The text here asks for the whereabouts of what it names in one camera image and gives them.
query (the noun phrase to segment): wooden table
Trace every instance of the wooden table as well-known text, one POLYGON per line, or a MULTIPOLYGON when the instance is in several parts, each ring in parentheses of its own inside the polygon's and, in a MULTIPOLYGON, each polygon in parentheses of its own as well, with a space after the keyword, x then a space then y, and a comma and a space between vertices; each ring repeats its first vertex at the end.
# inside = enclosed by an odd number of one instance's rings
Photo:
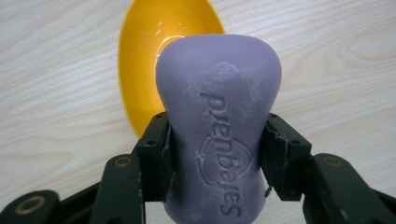
MULTIPOLYGON (((269 43, 283 66, 273 112, 396 196, 395 1, 212 0, 227 34, 269 43)), ((131 1, 0 2, 0 210, 22 194, 62 199, 98 181, 136 137, 117 47, 131 1)), ((257 223, 304 223, 273 193, 257 223)), ((172 223, 160 203, 148 223, 172 223)))

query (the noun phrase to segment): yellow oval container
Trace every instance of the yellow oval container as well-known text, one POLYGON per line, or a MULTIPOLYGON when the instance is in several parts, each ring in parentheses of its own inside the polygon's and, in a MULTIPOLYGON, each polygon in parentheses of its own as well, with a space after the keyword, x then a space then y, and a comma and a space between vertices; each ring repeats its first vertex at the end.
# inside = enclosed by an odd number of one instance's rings
POLYGON ((164 111, 155 83, 155 66, 163 48, 183 36, 203 34, 224 34, 206 0, 135 0, 128 9, 120 31, 119 82, 137 137, 154 115, 164 111))

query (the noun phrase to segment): light wood tabletop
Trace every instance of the light wood tabletop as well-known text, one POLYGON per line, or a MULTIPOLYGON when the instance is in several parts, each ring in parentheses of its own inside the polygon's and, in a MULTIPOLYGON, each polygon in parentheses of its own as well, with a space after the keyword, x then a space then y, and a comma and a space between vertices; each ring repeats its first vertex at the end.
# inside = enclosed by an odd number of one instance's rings
MULTIPOLYGON (((227 34, 278 54, 272 111, 396 196, 396 2, 212 0, 227 34)), ((137 138, 117 52, 129 0, 0 1, 0 210, 24 193, 64 199, 100 180, 137 138)), ((148 223, 172 223, 147 203, 148 223)), ((267 199, 255 223, 304 223, 302 203, 267 199)))

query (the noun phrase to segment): wood grain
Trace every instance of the wood grain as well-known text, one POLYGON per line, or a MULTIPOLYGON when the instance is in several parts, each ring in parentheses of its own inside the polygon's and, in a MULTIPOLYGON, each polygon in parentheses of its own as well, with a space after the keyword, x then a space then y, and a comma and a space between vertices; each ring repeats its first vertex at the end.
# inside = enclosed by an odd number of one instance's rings
MULTIPOLYGON (((228 34, 269 43, 283 67, 273 112, 396 196, 396 2, 212 0, 228 34)), ((130 1, 0 2, 0 210, 36 189, 98 181, 136 137, 117 47, 130 1)), ((257 223, 304 223, 272 194, 257 223)), ((160 203, 148 223, 172 223, 160 203)))

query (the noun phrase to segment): purple soap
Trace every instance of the purple soap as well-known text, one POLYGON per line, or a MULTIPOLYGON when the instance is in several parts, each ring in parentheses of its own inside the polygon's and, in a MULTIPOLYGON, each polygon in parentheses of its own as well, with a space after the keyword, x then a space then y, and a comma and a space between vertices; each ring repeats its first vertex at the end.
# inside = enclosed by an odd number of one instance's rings
POLYGON ((280 86, 257 38, 198 35, 161 54, 157 87, 175 140, 164 204, 176 223, 251 223, 264 203, 259 144, 280 86))

